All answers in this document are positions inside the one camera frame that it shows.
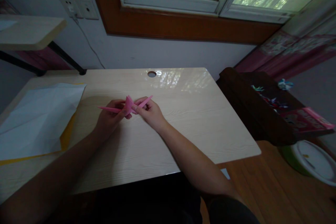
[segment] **electrical outlet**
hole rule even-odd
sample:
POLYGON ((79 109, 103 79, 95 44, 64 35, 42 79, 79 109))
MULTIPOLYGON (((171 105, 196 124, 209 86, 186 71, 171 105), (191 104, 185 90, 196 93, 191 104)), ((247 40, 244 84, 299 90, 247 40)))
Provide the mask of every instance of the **electrical outlet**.
POLYGON ((86 19, 99 19, 92 0, 76 0, 83 17, 86 19))
POLYGON ((78 8, 78 5, 75 0, 60 0, 65 11, 69 15, 69 17, 72 17, 72 13, 70 13, 69 8, 73 9, 77 13, 77 18, 83 18, 81 11, 78 8))

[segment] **wooden desk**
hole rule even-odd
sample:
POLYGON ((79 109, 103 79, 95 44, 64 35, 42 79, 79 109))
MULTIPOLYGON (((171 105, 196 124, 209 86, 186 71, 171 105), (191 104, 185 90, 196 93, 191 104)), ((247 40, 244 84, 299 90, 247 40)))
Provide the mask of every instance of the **wooden desk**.
MULTIPOLYGON (((16 22, 0 32, 0 50, 35 51, 49 47, 77 69, 80 75, 86 73, 86 69, 78 65, 76 61, 53 41, 66 27, 67 22, 64 19, 58 17, 0 15, 0 21, 16 22)), ((33 72, 37 76, 42 76, 46 72, 2 51, 0 51, 0 60, 33 72)))
MULTIPOLYGON (((70 146, 89 134, 100 109, 110 100, 153 95, 165 118, 213 162, 261 153, 258 145, 205 68, 48 71, 32 78, 0 116, 0 123, 27 90, 56 83, 86 83, 77 109, 70 146), (148 71, 157 76, 148 77, 148 71)), ((123 120, 113 139, 92 158, 73 193, 97 190, 179 171, 160 136, 139 115, 123 120)), ((61 154, 0 166, 3 201, 61 154)))

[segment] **origami crane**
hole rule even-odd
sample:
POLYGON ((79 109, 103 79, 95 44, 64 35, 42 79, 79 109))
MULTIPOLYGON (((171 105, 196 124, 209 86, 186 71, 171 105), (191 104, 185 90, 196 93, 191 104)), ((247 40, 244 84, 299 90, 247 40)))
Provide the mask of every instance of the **origami crane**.
MULTIPOLYGON (((142 108, 144 107, 147 102, 149 102, 149 100, 152 98, 153 96, 149 96, 146 100, 144 100, 142 103, 140 103, 138 105, 138 107, 142 108)), ((133 106, 134 102, 132 100, 132 98, 128 95, 126 96, 126 102, 125 102, 125 108, 127 109, 127 114, 130 114, 130 113, 136 113, 133 109, 132 109, 132 106, 133 106)), ((121 111, 121 109, 119 108, 109 108, 109 107, 98 107, 98 108, 101 108, 101 109, 104 109, 104 110, 107 110, 107 111, 111 111, 113 113, 119 113, 121 111)))

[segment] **white lid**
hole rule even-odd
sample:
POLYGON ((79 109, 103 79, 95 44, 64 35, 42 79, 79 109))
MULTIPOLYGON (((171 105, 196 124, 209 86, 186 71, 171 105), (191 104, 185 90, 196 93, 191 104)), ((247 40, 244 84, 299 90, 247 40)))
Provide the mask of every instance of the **white lid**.
POLYGON ((320 147, 306 140, 292 145, 300 164, 315 178, 336 186, 336 162, 320 147))

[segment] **wall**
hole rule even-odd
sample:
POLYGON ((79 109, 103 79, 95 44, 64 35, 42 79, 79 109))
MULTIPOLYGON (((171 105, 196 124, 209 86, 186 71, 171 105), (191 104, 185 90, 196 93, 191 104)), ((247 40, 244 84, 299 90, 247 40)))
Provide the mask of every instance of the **wall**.
MULTIPOLYGON (((81 30, 67 16, 59 0, 8 1, 23 15, 65 18, 68 25, 54 41, 82 67, 101 68, 81 30)), ((255 47, 216 42, 107 36, 101 19, 81 19, 79 22, 102 63, 110 69, 206 67, 217 80, 218 74, 224 68, 234 66, 255 47)))
POLYGON ((33 76, 27 70, 0 60, 0 113, 33 76))
MULTIPOLYGON (((336 57, 329 59, 293 78, 291 93, 306 106, 336 125, 336 57)), ((336 155, 336 134, 321 137, 336 155)))

